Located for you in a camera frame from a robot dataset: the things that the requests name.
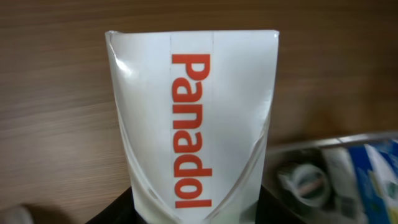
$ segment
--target white cardboard packaging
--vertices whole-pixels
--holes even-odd
[[[254,223],[278,36],[106,33],[134,204],[147,223]]]

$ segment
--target wood grain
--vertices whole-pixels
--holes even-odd
[[[397,27],[396,0],[2,1],[0,208],[84,223],[129,186],[107,30],[279,30],[277,144],[398,129]]]

